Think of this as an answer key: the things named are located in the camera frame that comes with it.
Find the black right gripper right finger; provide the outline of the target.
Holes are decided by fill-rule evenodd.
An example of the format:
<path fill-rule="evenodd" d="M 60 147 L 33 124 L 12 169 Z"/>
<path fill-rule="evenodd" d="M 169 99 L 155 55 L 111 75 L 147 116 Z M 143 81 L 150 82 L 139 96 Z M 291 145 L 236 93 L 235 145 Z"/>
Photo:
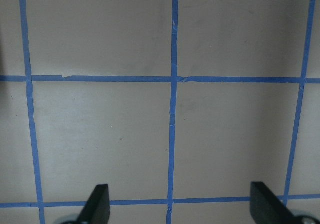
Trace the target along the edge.
<path fill-rule="evenodd" d="M 249 210 L 256 224 L 303 224 L 261 181 L 250 184 Z"/>

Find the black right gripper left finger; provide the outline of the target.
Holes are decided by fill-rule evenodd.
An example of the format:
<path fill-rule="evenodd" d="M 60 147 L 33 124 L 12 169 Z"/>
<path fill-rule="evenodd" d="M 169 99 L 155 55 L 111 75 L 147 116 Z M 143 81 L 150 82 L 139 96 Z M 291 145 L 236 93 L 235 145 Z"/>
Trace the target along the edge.
<path fill-rule="evenodd" d="M 91 193 L 76 224 L 107 224 L 111 215 L 108 184 L 98 184 Z"/>

